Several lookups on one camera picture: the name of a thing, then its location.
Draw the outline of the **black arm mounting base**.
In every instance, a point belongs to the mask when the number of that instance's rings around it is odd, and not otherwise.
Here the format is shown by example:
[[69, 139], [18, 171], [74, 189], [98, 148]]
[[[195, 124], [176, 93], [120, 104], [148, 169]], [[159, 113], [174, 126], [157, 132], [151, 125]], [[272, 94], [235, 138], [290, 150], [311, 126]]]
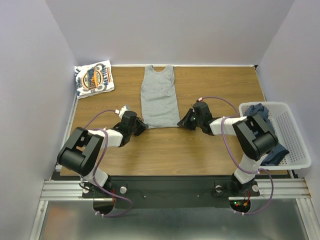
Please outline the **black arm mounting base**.
[[254, 180], [246, 192], [232, 194], [231, 176], [112, 176], [111, 192], [82, 181], [82, 196], [95, 207], [108, 209], [229, 208], [230, 199], [244, 200], [260, 195]]

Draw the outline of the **white printed tank top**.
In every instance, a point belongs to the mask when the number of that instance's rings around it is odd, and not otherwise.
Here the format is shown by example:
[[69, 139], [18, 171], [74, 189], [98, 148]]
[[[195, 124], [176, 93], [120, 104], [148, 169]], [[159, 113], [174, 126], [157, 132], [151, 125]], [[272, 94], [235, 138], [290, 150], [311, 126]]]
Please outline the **white printed tank top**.
[[83, 99], [115, 89], [112, 66], [109, 60], [75, 66], [76, 97]]

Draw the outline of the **grey tank top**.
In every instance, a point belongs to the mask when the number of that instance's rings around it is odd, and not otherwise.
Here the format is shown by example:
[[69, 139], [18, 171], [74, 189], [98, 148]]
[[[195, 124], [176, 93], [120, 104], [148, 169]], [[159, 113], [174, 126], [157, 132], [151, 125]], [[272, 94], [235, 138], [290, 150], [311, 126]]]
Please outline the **grey tank top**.
[[149, 129], [178, 126], [180, 113], [173, 65], [165, 66], [162, 71], [156, 71], [153, 65], [144, 68], [140, 102], [142, 118]]

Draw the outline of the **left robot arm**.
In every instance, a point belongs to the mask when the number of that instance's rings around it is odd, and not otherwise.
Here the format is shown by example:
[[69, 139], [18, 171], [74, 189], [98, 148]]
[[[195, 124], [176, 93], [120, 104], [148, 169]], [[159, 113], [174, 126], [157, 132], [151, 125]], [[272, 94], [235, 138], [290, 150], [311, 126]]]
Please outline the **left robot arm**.
[[108, 196], [112, 189], [111, 177], [99, 168], [107, 148], [123, 147], [132, 136], [139, 136], [148, 128], [136, 112], [125, 106], [105, 112], [118, 115], [120, 122], [110, 129], [76, 127], [57, 155], [58, 164], [93, 184], [100, 197]]

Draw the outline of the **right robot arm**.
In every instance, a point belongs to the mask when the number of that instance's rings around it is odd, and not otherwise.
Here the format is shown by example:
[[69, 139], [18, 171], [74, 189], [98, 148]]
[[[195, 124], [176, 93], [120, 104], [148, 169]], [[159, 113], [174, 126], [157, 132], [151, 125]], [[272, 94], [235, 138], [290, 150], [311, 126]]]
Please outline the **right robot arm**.
[[[200, 128], [209, 136], [221, 135], [227, 151], [237, 169], [231, 176], [230, 191], [234, 195], [246, 192], [267, 155], [279, 143], [274, 130], [258, 113], [243, 117], [213, 117], [209, 106], [204, 101], [197, 101], [177, 125], [194, 131]], [[227, 146], [226, 135], [236, 136], [243, 151], [238, 163]]]

